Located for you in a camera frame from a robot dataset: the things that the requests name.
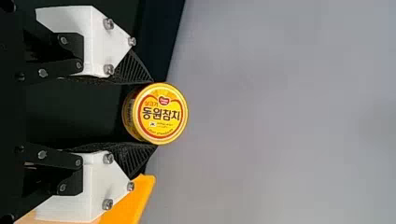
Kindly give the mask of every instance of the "bolt head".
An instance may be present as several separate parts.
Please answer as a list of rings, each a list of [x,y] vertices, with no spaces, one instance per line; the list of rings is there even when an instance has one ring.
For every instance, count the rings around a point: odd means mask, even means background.
[[[136,46],[136,38],[128,37],[128,45],[131,46],[131,47]]]
[[[17,79],[19,82],[23,82],[25,80],[25,75],[24,73],[18,73],[15,75],[15,79]]]
[[[76,68],[81,69],[82,68],[82,63],[76,63]]]
[[[111,153],[108,153],[103,157],[104,164],[111,164],[113,163],[113,161],[114,161],[114,155]]]
[[[15,152],[16,153],[22,153],[24,151],[24,146],[17,146],[15,147]]]
[[[37,157],[40,160],[44,160],[47,157],[47,151],[44,151],[44,150],[39,151],[38,154],[37,154]]]
[[[38,69],[38,75],[40,77],[47,77],[49,74],[47,72],[47,70],[45,70],[44,68]]]
[[[103,210],[110,210],[111,208],[113,208],[113,200],[112,199],[105,199],[102,203],[102,208]]]
[[[62,36],[62,37],[61,37],[61,43],[62,43],[63,45],[66,45],[66,44],[69,43],[69,41],[67,40],[66,37]]]
[[[128,191],[134,191],[134,182],[129,182],[126,189]]]
[[[103,20],[103,25],[105,26],[106,30],[114,29],[114,21],[111,20],[111,19],[104,19]]]
[[[76,160],[76,166],[80,166],[81,165],[81,160]]]
[[[60,192],[64,192],[65,190],[66,190],[66,184],[62,184],[60,187],[59,187],[59,191]]]
[[[105,66],[103,67],[103,70],[104,70],[105,74],[109,75],[109,76],[112,76],[115,73],[113,64],[105,64]]]

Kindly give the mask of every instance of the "gray background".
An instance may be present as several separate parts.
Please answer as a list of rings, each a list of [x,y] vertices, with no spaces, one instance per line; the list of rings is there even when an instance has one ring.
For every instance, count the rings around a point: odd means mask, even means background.
[[[142,223],[395,223],[391,14],[385,0],[187,1],[169,81],[190,122],[150,160]]]

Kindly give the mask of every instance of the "white mounting block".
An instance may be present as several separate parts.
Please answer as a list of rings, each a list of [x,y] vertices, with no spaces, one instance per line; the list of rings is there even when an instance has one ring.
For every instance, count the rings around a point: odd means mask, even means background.
[[[112,199],[115,205],[125,197],[131,181],[115,161],[104,164],[107,153],[77,153],[84,160],[83,192],[78,196],[52,196],[36,208],[35,219],[90,223],[105,212],[105,199]]]
[[[95,7],[44,7],[35,10],[36,19],[55,33],[78,33],[84,36],[84,70],[75,75],[109,77],[106,64],[114,67],[129,51],[130,37],[117,24],[107,30],[107,19]]]

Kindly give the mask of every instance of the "black bracket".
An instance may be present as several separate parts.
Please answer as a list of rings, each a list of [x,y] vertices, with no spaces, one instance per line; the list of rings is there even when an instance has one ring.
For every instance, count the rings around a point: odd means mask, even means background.
[[[22,11],[20,19],[25,45],[25,66],[16,75],[23,85],[32,85],[80,73],[84,69],[84,36],[53,33]]]
[[[52,195],[76,196],[83,191],[80,156],[31,143],[16,147],[15,154],[24,166],[22,194],[12,213],[16,219]]]
[[[84,66],[84,38],[53,33],[21,11],[0,5],[0,101],[3,177],[0,223],[13,223],[52,195],[83,191],[83,159],[75,154],[28,143],[25,86],[79,73]]]

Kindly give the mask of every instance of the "yellow can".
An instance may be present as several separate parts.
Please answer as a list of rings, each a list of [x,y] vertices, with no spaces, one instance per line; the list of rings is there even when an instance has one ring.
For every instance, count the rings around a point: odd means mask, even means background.
[[[189,109],[183,94],[167,83],[150,84],[131,92],[122,106],[122,122],[128,133],[142,142],[164,145],[184,131]]]

